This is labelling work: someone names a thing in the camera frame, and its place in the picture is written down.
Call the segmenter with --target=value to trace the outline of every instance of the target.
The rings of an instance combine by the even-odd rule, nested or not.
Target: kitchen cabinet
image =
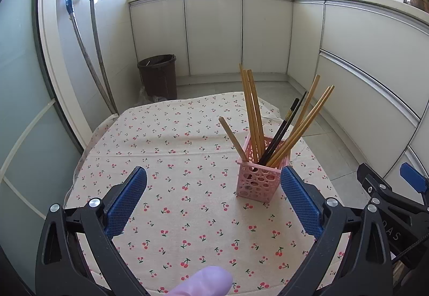
[[[401,156],[415,126],[385,96],[365,81],[359,72],[326,53],[317,66],[319,98],[335,85],[325,109],[355,142],[372,168],[384,176]]]
[[[429,115],[427,111],[424,114],[410,145],[417,157],[419,157],[425,169],[429,171]]]
[[[401,157],[398,159],[398,161],[395,163],[395,165],[392,167],[392,169],[389,171],[389,173],[384,179],[390,186],[392,186],[392,190],[395,193],[398,193],[400,195],[403,195],[404,197],[414,200],[415,202],[423,204],[422,196],[417,193],[414,188],[411,187],[411,185],[400,175],[400,167],[404,163],[410,164],[423,176],[427,176],[426,171],[421,165],[419,159],[414,154],[413,150],[410,147],[407,147],[405,152],[401,155]]]
[[[310,90],[315,77],[323,25],[323,2],[294,2],[287,74]]]
[[[176,75],[189,76],[184,0],[142,0],[130,11],[138,61],[174,54]]]
[[[286,73],[291,0],[243,0],[243,67],[255,73]]]
[[[325,4],[321,48],[367,72],[421,118],[429,98],[429,27],[392,11],[359,7]]]
[[[238,73],[242,0],[185,0],[190,75]]]

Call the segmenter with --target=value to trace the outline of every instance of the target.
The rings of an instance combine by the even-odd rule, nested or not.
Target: door frame
[[[86,148],[92,137],[91,128],[73,90],[61,48],[57,22],[57,0],[37,0],[39,35],[46,70],[64,116],[78,142]]]

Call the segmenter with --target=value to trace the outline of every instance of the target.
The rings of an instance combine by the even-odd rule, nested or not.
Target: cherry print tablecloth
[[[276,107],[260,103],[265,134],[272,137],[282,119]],[[244,144],[243,93],[218,94],[125,111],[96,130],[98,142],[78,165],[67,207],[103,197],[137,165],[146,169],[147,188],[113,242],[152,295],[166,293],[207,265],[233,275],[230,294],[277,295],[314,242],[281,187],[270,203],[235,196],[238,155],[219,116]],[[337,196],[303,139],[291,163],[325,197]],[[333,279],[346,244],[344,236],[321,284]],[[83,236],[81,245],[94,278],[107,286]]]

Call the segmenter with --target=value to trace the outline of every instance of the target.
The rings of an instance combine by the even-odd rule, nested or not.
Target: brown trash can
[[[157,55],[140,61],[137,67],[148,96],[177,99],[176,56]]]

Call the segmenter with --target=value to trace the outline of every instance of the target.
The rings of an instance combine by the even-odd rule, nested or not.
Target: blue gripper pad
[[[426,193],[428,190],[426,178],[408,163],[401,165],[400,174],[418,193]]]
[[[122,233],[132,211],[145,191],[146,185],[146,171],[140,166],[132,171],[123,184],[117,185],[122,187],[122,190],[119,188],[116,197],[113,198],[114,201],[110,204],[107,203],[109,207],[106,213],[104,233],[106,233],[110,239]]]
[[[282,169],[280,184],[304,230],[319,239],[323,233],[322,216],[319,208],[304,189],[301,178],[292,168],[286,166]]]

